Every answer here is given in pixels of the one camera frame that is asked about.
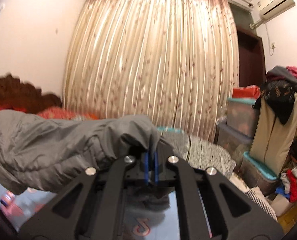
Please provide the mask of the clear bin teal lid upper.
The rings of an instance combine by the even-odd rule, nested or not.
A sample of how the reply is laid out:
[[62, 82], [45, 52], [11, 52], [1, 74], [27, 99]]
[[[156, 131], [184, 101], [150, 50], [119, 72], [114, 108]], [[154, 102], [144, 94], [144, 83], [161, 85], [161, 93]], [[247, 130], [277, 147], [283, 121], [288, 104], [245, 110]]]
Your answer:
[[256, 100], [251, 98], [228, 98], [227, 125], [253, 138], [259, 120], [259, 110], [255, 109]]

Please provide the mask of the grey puffer jacket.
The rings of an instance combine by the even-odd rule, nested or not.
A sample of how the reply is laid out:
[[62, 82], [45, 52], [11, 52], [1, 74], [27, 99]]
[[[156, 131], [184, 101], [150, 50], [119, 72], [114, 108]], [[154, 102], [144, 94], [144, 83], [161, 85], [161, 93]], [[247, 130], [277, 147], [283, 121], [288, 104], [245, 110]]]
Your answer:
[[79, 121], [2, 110], [0, 183], [14, 194], [57, 193], [86, 168], [104, 170], [130, 151], [153, 153], [159, 139], [145, 115]]

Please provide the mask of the clear bin teal lid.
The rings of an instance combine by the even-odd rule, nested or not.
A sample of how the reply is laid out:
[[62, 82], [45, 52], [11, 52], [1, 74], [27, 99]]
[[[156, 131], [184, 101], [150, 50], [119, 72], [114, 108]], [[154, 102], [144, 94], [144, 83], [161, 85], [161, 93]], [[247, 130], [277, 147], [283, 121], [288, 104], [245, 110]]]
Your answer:
[[264, 196], [274, 193], [279, 185], [278, 175], [264, 163], [252, 158], [248, 151], [243, 153], [240, 174], [250, 188], [259, 187]]
[[227, 125], [253, 138], [259, 120], [259, 110], [255, 109], [256, 100], [251, 98], [228, 98]]

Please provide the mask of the beige fabric wardrobe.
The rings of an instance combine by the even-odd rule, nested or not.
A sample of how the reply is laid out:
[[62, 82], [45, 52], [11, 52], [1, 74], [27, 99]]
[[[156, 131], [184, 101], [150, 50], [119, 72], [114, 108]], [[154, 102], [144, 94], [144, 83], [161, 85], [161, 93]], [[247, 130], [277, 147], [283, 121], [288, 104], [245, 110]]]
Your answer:
[[287, 159], [289, 147], [297, 135], [297, 93], [294, 107], [286, 124], [281, 124], [268, 104], [261, 100], [256, 133], [249, 155], [265, 164], [276, 175], [280, 174]]

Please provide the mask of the clear bin teal lid lower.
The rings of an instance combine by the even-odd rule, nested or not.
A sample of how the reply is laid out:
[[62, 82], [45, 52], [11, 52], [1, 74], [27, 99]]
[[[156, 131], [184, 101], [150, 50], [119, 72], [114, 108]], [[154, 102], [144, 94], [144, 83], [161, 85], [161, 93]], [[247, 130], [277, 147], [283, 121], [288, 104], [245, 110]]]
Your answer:
[[278, 175], [264, 163], [252, 158], [248, 151], [243, 153], [240, 174], [250, 188], [259, 187], [264, 196], [274, 193], [279, 185]]

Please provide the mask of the beige leaf-pattern curtain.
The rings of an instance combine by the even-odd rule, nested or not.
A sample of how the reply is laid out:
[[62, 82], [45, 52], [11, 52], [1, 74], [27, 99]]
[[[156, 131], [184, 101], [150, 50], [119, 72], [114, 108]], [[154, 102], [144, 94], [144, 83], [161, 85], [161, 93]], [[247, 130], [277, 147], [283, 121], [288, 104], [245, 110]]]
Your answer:
[[101, 119], [143, 114], [212, 141], [238, 80], [228, 0], [87, 0], [67, 55], [63, 104]]

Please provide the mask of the white wall air conditioner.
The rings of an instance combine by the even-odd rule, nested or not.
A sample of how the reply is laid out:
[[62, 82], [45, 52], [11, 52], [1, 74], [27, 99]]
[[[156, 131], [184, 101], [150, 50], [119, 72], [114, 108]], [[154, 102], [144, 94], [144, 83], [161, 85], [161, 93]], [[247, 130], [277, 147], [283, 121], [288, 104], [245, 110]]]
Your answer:
[[257, 3], [260, 19], [249, 24], [249, 27], [252, 30], [257, 29], [261, 24], [268, 22], [294, 6], [294, 0], [260, 0]]

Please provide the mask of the carved dark wooden headboard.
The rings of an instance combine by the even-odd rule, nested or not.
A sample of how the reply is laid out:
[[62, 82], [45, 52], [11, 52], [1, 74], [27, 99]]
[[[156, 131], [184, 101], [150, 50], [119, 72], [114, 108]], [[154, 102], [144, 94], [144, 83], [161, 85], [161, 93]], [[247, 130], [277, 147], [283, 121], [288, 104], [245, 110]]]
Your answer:
[[42, 89], [21, 82], [11, 74], [0, 77], [0, 111], [10, 109], [36, 114], [50, 107], [61, 106], [60, 97], [53, 93], [42, 93]]

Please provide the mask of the patchwork floral quilt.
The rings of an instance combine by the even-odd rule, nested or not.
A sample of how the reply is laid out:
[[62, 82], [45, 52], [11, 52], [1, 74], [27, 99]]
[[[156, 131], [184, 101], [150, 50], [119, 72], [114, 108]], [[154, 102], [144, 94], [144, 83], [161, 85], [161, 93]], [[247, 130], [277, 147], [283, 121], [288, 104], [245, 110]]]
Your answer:
[[[45, 119], [65, 120], [97, 120], [93, 114], [81, 114], [68, 111], [60, 107], [50, 107], [37, 113]], [[193, 168], [205, 170], [208, 167], [215, 167], [223, 176], [230, 178], [236, 167], [227, 150], [223, 147], [205, 141], [199, 137], [186, 134], [178, 128], [159, 126], [160, 135], [173, 146], [176, 154], [185, 159]]]

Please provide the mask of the grey storage bin middle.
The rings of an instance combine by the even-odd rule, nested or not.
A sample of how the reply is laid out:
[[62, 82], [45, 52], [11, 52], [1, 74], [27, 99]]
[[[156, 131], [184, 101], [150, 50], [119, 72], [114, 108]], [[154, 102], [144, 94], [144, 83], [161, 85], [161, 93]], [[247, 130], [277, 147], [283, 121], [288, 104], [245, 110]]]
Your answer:
[[239, 169], [243, 161], [243, 153], [250, 149], [253, 139], [236, 131], [224, 122], [217, 125], [217, 130], [217, 144], [229, 152], [231, 158], [236, 161], [236, 168]]

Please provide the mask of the dark wooden door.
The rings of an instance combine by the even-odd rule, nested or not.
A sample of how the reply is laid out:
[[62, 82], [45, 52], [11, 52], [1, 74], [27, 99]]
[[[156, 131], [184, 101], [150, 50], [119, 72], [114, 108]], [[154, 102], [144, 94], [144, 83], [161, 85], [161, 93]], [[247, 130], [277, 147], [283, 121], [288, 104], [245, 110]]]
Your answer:
[[239, 86], [260, 87], [266, 80], [266, 64], [262, 38], [252, 31], [237, 26], [240, 59]]

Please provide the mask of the blue Peppa Pig blanket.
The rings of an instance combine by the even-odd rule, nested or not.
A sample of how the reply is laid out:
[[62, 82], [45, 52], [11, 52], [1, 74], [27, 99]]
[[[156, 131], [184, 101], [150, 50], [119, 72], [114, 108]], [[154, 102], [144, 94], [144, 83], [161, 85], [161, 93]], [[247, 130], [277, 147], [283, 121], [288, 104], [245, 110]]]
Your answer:
[[0, 183], [0, 209], [16, 231], [55, 196], [55, 193], [33, 188], [15, 195]]

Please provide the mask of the cream black-spotted fleece garment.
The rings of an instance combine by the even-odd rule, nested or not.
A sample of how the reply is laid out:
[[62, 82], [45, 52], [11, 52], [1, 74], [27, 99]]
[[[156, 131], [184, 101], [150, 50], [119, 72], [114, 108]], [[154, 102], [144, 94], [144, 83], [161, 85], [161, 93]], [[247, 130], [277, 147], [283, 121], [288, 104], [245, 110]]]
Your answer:
[[246, 191], [244, 194], [249, 197], [255, 204], [257, 204], [265, 213], [267, 213], [274, 220], [277, 221], [277, 216], [274, 209], [268, 203], [259, 187], [253, 187]]

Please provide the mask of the red box on bin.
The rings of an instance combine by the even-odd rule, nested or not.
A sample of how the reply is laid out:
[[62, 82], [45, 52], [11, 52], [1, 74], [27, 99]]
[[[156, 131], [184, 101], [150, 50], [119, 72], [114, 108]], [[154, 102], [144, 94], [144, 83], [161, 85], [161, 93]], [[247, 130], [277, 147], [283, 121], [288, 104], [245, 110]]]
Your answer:
[[247, 87], [235, 87], [232, 90], [232, 98], [258, 99], [261, 95], [260, 88], [256, 85]]

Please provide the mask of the dark clothes pile on wardrobe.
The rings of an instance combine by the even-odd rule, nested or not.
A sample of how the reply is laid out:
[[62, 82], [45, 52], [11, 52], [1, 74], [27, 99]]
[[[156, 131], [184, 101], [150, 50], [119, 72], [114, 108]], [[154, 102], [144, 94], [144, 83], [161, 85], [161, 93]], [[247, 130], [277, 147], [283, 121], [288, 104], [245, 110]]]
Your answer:
[[266, 83], [260, 88], [260, 97], [253, 105], [260, 109], [261, 101], [272, 109], [281, 124], [285, 125], [291, 116], [297, 93], [297, 67], [275, 66], [266, 74]]

